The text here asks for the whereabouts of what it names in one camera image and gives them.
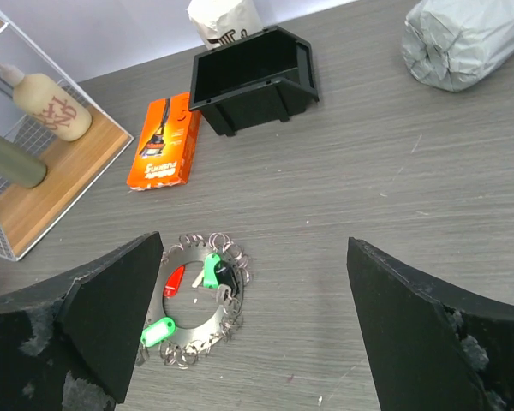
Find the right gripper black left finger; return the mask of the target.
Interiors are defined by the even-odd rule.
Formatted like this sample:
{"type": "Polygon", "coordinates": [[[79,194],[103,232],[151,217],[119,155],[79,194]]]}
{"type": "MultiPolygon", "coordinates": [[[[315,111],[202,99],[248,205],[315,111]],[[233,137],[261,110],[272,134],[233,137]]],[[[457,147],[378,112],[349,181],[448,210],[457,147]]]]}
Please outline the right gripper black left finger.
{"type": "Polygon", "coordinates": [[[0,410],[124,402],[162,254],[152,232],[0,295],[0,410]]]}

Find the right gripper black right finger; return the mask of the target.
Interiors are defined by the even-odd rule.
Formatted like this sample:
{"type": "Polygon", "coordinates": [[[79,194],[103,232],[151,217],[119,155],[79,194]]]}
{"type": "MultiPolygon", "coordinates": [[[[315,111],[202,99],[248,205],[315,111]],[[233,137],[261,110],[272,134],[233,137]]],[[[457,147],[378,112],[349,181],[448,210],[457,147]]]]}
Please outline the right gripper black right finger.
{"type": "Polygon", "coordinates": [[[349,238],[347,271],[383,410],[514,410],[514,306],[349,238]]]}

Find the olive green cylinder bottle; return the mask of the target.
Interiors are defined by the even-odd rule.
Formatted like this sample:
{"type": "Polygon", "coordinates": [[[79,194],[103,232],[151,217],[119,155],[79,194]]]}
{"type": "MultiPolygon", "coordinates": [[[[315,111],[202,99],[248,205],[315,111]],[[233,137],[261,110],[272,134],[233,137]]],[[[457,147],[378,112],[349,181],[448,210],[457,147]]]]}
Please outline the olive green cylinder bottle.
{"type": "Polygon", "coordinates": [[[44,162],[0,135],[0,176],[24,188],[38,186],[47,173],[44,162]]]}

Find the orange razor box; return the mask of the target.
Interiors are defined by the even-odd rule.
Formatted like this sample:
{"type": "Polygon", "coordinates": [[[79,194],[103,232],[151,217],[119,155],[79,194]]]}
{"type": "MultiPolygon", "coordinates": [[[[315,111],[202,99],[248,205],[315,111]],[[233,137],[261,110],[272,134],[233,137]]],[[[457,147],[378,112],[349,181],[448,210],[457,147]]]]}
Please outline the orange razor box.
{"type": "Polygon", "coordinates": [[[172,187],[188,182],[201,113],[189,109],[190,93],[155,100],[146,119],[128,174],[135,191],[172,187]]]}

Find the grey wrapped paper bundle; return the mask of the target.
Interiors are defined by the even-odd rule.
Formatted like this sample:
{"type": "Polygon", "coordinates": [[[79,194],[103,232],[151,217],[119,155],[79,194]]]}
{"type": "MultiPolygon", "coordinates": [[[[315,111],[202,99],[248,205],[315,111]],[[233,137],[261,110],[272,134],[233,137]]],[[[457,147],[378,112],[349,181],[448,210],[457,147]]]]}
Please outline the grey wrapped paper bundle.
{"type": "Polygon", "coordinates": [[[461,92],[514,54],[514,1],[420,1],[404,19],[401,52],[420,83],[461,92]]]}

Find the black plastic storage bin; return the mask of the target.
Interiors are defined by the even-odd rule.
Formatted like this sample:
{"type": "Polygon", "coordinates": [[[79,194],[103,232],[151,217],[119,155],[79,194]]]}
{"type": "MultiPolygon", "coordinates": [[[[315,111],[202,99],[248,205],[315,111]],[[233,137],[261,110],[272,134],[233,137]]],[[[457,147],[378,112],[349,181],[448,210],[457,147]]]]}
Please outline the black plastic storage bin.
{"type": "Polygon", "coordinates": [[[194,57],[189,109],[218,135],[287,122],[319,101],[311,44],[280,26],[194,57]]]}

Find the white toilet paper roll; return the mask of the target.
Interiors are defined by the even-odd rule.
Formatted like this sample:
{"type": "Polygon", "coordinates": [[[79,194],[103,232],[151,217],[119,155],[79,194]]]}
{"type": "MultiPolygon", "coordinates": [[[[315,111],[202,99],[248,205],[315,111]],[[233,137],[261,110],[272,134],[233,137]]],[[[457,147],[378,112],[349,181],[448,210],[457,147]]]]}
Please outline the white toilet paper roll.
{"type": "Polygon", "coordinates": [[[192,0],[188,17],[208,50],[263,30],[252,0],[192,0]]]}

